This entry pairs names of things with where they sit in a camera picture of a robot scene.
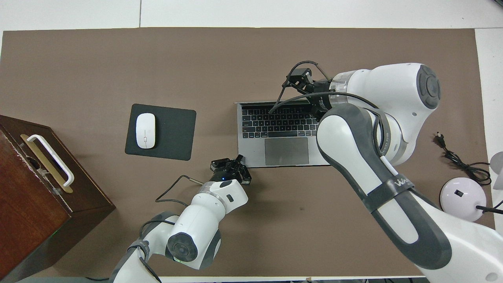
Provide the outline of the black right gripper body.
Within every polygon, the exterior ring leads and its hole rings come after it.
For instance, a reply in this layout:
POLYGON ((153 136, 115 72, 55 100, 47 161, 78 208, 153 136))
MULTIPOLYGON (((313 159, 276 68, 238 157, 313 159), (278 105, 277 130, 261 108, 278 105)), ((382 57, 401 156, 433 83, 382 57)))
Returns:
MULTIPOLYGON (((321 79, 319 81, 314 81, 313 83, 308 83, 307 93, 320 93, 328 92, 329 86, 332 81, 326 79, 321 79)), ((311 96, 307 98, 308 102, 311 104, 310 114, 316 119, 321 120, 321 118, 332 108, 329 100, 328 94, 323 94, 319 96, 311 96)))

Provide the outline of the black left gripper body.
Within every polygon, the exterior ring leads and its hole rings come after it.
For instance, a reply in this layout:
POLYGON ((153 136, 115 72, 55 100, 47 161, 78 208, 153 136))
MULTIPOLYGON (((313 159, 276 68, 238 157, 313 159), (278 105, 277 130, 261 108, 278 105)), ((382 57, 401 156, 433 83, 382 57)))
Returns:
POLYGON ((230 180, 237 180, 239 184, 244 181, 241 173, 237 169, 232 168, 216 168, 213 172, 212 182, 224 182, 230 180))

